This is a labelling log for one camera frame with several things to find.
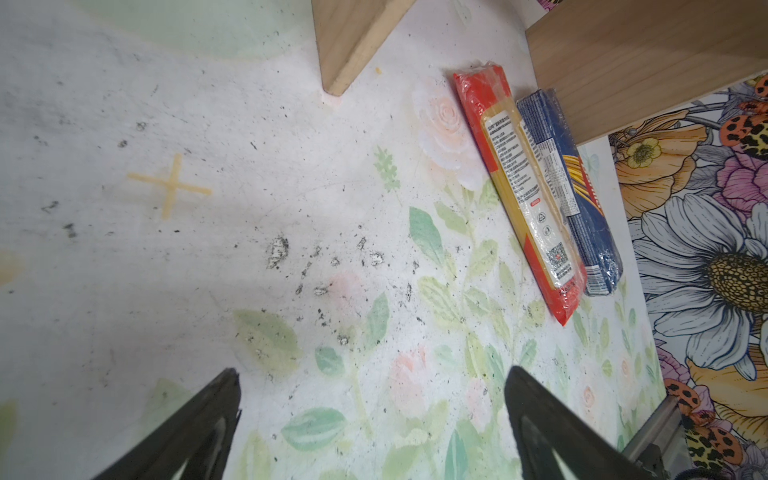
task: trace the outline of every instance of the nutrition label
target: nutrition label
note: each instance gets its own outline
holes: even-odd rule
[[[521,126],[525,130],[524,122],[521,122]],[[575,270],[565,251],[557,217],[552,214],[549,204],[541,195],[541,186],[531,166],[531,159],[525,154],[506,111],[486,119],[485,129],[536,247],[541,252],[552,283],[559,288],[573,278]]]
[[[537,145],[540,156],[536,157],[538,166],[544,172],[547,185],[558,202],[560,211],[566,217],[579,213],[576,197],[571,189],[571,179],[565,171],[563,161],[560,159],[557,145],[554,139],[549,138]]]

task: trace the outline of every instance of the orange flower illustration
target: orange flower illustration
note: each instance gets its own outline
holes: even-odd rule
[[[696,168],[691,154],[707,139],[702,125],[675,128],[688,110],[631,125],[611,137],[627,218],[658,208],[683,190]]]

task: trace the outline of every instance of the wooden block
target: wooden block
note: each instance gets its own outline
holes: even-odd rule
[[[527,31],[577,144],[768,69],[763,0],[568,0]]]
[[[312,0],[323,88],[341,95],[415,0]]]

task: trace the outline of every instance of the plastic wrap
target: plastic wrap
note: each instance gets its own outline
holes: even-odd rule
[[[565,325],[586,272],[536,161],[504,71],[488,64],[453,75],[469,126],[552,315]]]
[[[584,262],[587,295],[613,293],[624,271],[621,256],[554,90],[523,98],[518,110],[536,142],[539,167]]]

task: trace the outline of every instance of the qr code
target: qr code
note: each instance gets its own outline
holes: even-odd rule
[[[555,248],[549,250],[547,252],[547,258],[555,270],[565,265],[568,262],[568,255],[565,254],[565,247],[563,247],[563,243],[560,242]]]

